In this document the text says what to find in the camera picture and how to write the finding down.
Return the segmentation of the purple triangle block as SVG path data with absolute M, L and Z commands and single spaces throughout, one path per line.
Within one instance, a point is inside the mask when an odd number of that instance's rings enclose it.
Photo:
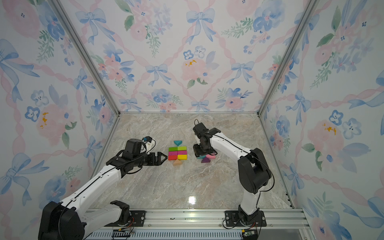
M 201 163 L 210 163 L 211 160 L 209 158 L 203 158 Z

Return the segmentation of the yellow block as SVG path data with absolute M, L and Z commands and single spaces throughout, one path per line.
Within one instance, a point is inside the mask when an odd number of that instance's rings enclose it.
M 178 155 L 178 160 L 187 160 L 188 159 L 188 155 Z

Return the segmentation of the teal triangle block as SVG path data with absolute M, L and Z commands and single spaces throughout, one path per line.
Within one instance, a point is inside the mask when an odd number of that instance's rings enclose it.
M 176 146 L 180 146 L 182 143 L 183 143 L 183 141 L 180 141 L 180 140 L 175 140 L 175 141 L 174 141 L 174 144 L 175 144 Z

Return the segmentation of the red block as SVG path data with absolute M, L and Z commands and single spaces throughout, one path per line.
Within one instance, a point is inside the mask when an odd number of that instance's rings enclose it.
M 178 159 L 178 156 L 177 155 L 170 155 L 170 156 L 168 156 L 168 160 L 169 161 L 175 161 L 175 160 L 177 160 Z

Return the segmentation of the tan wooden block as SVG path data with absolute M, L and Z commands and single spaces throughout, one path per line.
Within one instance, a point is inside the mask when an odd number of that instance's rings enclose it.
M 175 160 L 174 163 L 173 163 L 173 166 L 180 166 L 180 165 L 182 165 L 182 164 L 183 164 L 182 161 L 180 161 L 180 160 Z

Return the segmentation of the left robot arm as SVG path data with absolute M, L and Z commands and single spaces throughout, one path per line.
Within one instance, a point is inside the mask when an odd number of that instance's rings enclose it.
M 146 166 L 161 166 L 168 157 L 161 152 L 153 152 L 155 146 L 156 141 L 150 137 L 128 140 L 126 147 L 108 160 L 79 190 L 58 203 L 49 202 L 43 208 L 38 239 L 84 240 L 108 224 L 132 227 L 135 219 L 130 206 L 121 201 L 112 201 L 90 214 L 87 211 L 114 183 L 135 174 L 134 168 L 141 170 Z

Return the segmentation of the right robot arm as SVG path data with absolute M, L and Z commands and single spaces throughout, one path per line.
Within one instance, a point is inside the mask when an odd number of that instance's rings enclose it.
M 199 121 L 195 122 L 193 131 L 198 141 L 193 146 L 196 157 L 215 156 L 221 152 L 237 162 L 239 181 L 244 189 L 238 212 L 240 222 L 244 226 L 262 226 L 264 213 L 259 208 L 259 200 L 262 193 L 273 189 L 273 186 L 266 189 L 269 181 L 275 182 L 262 150 L 246 148 L 230 140 L 219 129 L 209 130 Z

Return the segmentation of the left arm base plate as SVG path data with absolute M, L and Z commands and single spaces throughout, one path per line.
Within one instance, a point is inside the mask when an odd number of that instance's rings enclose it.
M 143 227 L 146 213 L 146 211 L 125 211 L 116 222 L 107 224 L 106 227 Z

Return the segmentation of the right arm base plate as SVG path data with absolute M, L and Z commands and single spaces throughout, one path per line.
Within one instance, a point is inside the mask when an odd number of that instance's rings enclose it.
M 225 224 L 226 227 L 250 227 L 250 226 L 262 226 L 266 227 L 267 222 L 263 211 L 256 211 L 252 215 L 246 215 L 242 211 L 225 211 Z

